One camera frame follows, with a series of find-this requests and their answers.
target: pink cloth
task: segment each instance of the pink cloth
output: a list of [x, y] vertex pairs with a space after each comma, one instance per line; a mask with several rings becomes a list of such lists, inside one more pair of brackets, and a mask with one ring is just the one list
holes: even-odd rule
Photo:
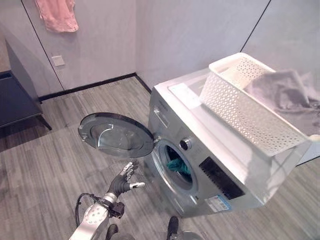
[[79, 26], [74, 13], [75, 0], [35, 0], [50, 32], [75, 32]]

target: wall switch plate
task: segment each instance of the wall switch plate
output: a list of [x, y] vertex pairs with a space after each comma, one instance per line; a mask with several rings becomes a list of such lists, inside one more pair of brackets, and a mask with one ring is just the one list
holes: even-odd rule
[[52, 56], [51, 59], [56, 67], [65, 65], [65, 61], [61, 55], [60, 56]]

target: wooden floor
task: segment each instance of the wooden floor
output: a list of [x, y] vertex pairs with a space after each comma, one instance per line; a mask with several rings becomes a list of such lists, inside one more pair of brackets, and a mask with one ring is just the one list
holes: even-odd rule
[[[78, 195], [102, 196], [128, 161], [82, 142], [77, 129], [81, 119], [114, 112], [146, 125], [149, 99], [137, 80], [128, 78], [44, 101], [50, 132], [36, 119], [0, 129], [0, 240], [69, 239]], [[132, 181], [147, 181], [143, 168]], [[181, 229], [205, 240], [320, 239], [319, 173], [320, 161], [308, 162], [295, 168], [265, 207], [181, 219]], [[164, 240], [170, 216], [162, 197], [146, 183], [145, 189], [120, 196], [125, 214], [110, 222], [137, 240]]]

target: dark cabinet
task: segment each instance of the dark cabinet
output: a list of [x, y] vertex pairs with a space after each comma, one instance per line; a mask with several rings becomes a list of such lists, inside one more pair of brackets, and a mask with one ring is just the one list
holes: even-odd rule
[[9, 67], [0, 72], [0, 128], [36, 117], [51, 130], [42, 116], [32, 80], [11, 47], [7, 44], [6, 48]]

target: front-load washing machine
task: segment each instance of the front-load washing machine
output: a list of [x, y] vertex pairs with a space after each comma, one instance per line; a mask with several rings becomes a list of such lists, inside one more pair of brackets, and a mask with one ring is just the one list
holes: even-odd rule
[[[144, 157], [153, 182], [182, 217], [263, 206], [309, 146], [264, 155], [199, 101], [208, 72], [156, 85], [148, 127], [101, 112], [86, 116], [78, 128], [85, 142], [107, 154]], [[168, 168], [177, 160], [188, 171]]]

